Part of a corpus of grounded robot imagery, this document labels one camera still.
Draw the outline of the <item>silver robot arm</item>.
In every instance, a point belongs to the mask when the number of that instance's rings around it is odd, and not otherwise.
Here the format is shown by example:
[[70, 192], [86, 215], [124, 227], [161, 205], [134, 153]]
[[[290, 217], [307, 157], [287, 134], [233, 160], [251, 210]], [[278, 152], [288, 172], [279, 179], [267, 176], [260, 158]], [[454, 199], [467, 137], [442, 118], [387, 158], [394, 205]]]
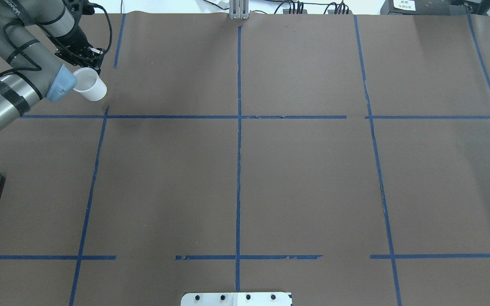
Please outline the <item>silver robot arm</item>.
[[107, 11], [89, 0], [0, 0], [0, 131], [43, 99], [57, 102], [70, 91], [90, 101], [105, 55], [80, 27], [84, 15]]

